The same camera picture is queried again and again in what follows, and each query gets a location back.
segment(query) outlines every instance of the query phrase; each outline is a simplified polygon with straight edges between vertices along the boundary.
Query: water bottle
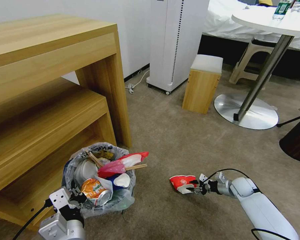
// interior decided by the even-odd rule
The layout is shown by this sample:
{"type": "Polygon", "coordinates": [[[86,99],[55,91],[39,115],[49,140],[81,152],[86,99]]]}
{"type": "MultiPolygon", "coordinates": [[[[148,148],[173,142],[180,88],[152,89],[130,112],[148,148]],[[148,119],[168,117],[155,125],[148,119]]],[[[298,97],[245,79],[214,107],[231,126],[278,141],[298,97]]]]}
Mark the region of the water bottle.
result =
{"type": "Polygon", "coordinates": [[[296,0],[291,8],[291,12],[300,12],[300,0],[296,0]]]}
{"type": "Polygon", "coordinates": [[[277,9],[272,16],[272,19],[275,20],[282,20],[283,17],[286,15],[291,3],[293,0],[280,0],[278,3],[277,9]]]}

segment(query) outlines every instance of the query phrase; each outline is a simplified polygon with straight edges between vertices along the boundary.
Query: round table base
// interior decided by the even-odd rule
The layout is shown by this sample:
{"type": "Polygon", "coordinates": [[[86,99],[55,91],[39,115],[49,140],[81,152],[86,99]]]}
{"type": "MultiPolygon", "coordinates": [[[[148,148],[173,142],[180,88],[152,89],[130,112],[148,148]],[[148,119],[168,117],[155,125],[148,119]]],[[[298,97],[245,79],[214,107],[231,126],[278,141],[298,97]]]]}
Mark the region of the round table base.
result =
{"type": "Polygon", "coordinates": [[[234,121],[233,114],[238,113],[245,97],[244,95],[221,94],[214,100],[214,107],[222,117],[240,127],[262,130],[272,128],[278,123],[277,112],[258,98],[254,100],[241,121],[234,121]]]}

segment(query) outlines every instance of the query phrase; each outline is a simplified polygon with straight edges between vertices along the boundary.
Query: chopsticks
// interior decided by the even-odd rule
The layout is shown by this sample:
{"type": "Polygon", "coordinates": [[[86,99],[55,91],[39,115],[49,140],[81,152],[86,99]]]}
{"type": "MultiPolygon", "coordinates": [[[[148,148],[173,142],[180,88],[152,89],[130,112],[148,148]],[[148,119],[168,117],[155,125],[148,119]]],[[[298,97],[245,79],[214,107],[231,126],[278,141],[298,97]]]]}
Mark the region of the chopsticks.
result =
{"type": "Polygon", "coordinates": [[[128,170],[132,170],[132,169],[143,168],[143,167],[146,167],[146,166],[147,166],[147,164],[139,164],[139,165],[134,165],[134,166],[132,166],[132,167],[128,167],[128,168],[126,168],[126,171],[128,171],[128,170]]]}
{"type": "Polygon", "coordinates": [[[90,152],[88,149],[86,149],[86,152],[88,153],[89,157],[95,162],[98,168],[103,167],[102,162],[98,158],[96,158],[96,156],[93,155],[92,152],[90,152]]]}

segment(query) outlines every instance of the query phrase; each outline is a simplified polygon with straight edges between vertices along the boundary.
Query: white robotic arm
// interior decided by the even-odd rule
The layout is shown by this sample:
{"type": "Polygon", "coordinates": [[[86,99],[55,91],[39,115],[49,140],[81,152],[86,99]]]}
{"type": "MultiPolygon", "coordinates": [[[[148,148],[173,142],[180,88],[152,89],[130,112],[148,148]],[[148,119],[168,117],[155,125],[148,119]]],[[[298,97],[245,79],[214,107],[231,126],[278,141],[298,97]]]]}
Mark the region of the white robotic arm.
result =
{"type": "Polygon", "coordinates": [[[262,240],[298,240],[299,236],[277,207],[257,188],[249,178],[239,177],[231,181],[222,172],[216,173],[216,181],[200,176],[199,188],[188,188],[202,194],[216,192],[237,198],[262,240]]]}
{"type": "Polygon", "coordinates": [[[56,214],[43,220],[39,234],[45,240],[85,240],[84,219],[80,214],[82,203],[86,201],[83,193],[70,194],[62,187],[49,196],[56,214]]]}

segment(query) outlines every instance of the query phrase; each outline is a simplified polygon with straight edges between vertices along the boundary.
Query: wooden desk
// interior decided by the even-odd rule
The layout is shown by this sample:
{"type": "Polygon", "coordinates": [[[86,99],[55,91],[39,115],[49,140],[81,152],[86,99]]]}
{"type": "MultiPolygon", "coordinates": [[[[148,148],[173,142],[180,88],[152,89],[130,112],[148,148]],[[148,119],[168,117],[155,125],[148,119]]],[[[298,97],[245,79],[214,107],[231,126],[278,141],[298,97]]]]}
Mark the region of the wooden desk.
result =
{"type": "Polygon", "coordinates": [[[0,218],[25,224],[61,186],[71,154],[115,137],[131,146],[116,24],[65,15],[0,23],[0,218]],[[81,86],[60,78],[71,71],[81,86]]]}
{"type": "Polygon", "coordinates": [[[106,97],[117,142],[131,147],[116,24],[59,14],[0,23],[0,104],[71,71],[106,97]]]}

